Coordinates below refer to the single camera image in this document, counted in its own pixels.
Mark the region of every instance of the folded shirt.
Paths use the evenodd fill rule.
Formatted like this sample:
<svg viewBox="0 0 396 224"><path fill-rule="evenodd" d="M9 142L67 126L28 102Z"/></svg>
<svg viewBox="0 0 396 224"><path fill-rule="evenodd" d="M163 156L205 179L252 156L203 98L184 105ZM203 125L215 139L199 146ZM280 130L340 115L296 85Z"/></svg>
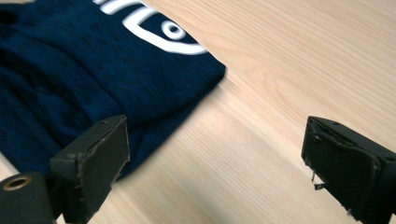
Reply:
<svg viewBox="0 0 396 224"><path fill-rule="evenodd" d="M20 171L125 114L138 167L221 81L225 66L135 0L0 5L0 150Z"/></svg>

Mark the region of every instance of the navy blue shirt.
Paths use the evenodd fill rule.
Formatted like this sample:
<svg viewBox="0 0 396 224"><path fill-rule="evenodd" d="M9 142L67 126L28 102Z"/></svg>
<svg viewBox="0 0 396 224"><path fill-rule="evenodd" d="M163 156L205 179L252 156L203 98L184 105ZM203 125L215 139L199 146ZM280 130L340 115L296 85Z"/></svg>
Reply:
<svg viewBox="0 0 396 224"><path fill-rule="evenodd" d="M125 114L126 175L224 73L191 36L140 1L0 5L0 150L20 172L46 175L50 158L94 123Z"/></svg>

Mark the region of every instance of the light wood surface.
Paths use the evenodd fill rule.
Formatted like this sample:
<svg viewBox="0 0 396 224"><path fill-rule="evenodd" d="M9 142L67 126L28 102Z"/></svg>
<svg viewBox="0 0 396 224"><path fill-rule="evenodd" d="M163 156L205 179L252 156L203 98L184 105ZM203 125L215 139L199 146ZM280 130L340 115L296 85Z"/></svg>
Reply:
<svg viewBox="0 0 396 224"><path fill-rule="evenodd" d="M333 119L396 150L396 1L146 3L227 77L91 223L356 223L314 191L304 128Z"/></svg>

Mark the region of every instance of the wooden table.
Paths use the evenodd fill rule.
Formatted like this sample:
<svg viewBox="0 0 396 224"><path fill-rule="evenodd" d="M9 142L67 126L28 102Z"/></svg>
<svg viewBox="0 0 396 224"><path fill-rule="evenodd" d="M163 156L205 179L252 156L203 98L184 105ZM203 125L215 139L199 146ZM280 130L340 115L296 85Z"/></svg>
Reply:
<svg viewBox="0 0 396 224"><path fill-rule="evenodd" d="M396 1L146 3L227 77L91 223L355 223L314 191L304 128L333 119L396 150Z"/></svg>

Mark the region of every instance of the white logo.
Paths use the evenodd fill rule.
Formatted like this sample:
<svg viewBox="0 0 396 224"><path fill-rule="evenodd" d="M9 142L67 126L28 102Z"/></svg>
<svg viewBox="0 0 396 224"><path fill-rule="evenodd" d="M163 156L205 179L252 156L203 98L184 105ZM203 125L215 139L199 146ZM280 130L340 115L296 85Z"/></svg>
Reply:
<svg viewBox="0 0 396 224"><path fill-rule="evenodd" d="M172 21L164 21L161 28L166 36L175 41L163 39L162 37L143 29L140 24L142 24L152 15L158 13L158 11L145 5L139 0L110 0L108 2L106 2L106 0L93 0L93 2L97 5L101 5L100 9L107 15L114 15L123 8L132 5L142 4L142 7L133 11L122 21L122 24L134 35L148 41L150 44L157 46L158 48L163 49L167 52L188 55L206 53L206 49L204 49L199 44L187 44L178 42L177 40L180 40L184 36L186 36L186 32Z"/></svg>

